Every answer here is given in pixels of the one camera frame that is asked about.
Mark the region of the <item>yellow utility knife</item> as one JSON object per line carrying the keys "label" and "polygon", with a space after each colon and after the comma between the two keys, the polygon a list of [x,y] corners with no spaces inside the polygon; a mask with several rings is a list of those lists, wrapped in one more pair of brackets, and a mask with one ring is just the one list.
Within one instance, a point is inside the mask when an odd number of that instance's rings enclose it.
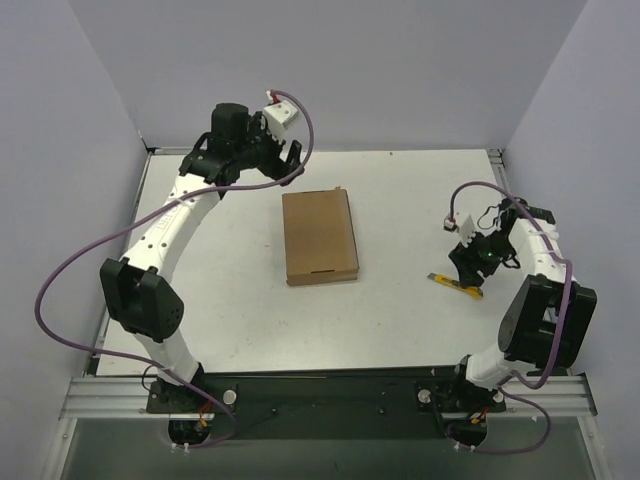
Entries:
{"label": "yellow utility knife", "polygon": [[476,299],[476,300],[482,300],[484,295],[482,290],[479,287],[462,287],[460,282],[447,277],[445,275],[442,274],[436,274],[436,273],[430,273],[428,275],[428,278],[436,283],[438,283],[439,285],[448,287],[448,288],[452,288],[458,292],[462,292],[465,294],[470,295],[472,298]]}

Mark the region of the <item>brown cardboard express box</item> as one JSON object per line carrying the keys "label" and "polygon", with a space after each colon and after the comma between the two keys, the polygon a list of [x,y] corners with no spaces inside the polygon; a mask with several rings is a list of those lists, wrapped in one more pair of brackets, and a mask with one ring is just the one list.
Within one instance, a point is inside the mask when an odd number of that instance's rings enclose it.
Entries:
{"label": "brown cardboard express box", "polygon": [[286,193],[282,213],[289,286],[358,279],[357,244],[345,189]]}

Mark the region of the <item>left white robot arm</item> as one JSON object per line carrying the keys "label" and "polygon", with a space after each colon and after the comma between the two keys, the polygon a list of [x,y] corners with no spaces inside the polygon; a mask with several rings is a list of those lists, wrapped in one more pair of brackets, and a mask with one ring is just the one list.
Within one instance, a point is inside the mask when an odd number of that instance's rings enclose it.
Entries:
{"label": "left white robot arm", "polygon": [[171,385],[170,400],[183,411],[204,402],[205,387],[195,380],[200,363],[180,332],[185,306],[171,286],[175,268],[194,233],[245,170],[290,183],[302,171],[302,145],[286,132],[301,116],[290,99],[273,95],[260,111],[220,103],[210,128],[184,157],[163,212],[119,260],[107,259],[100,280],[109,317],[132,334]]}

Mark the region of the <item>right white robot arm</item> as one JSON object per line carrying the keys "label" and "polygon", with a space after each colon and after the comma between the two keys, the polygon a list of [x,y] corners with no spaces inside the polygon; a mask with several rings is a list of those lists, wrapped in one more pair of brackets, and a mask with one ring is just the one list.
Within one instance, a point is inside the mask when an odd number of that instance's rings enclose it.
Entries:
{"label": "right white robot arm", "polygon": [[596,304],[596,292],[581,286],[560,261],[556,220],[551,211],[509,199],[498,205],[498,220],[487,235],[476,229],[469,214],[456,213],[445,229],[459,235],[449,253],[458,279],[454,285],[479,292],[498,267],[523,275],[521,286],[507,308],[495,344],[468,356],[465,381],[486,390],[502,381],[554,365],[569,368],[575,362]]}

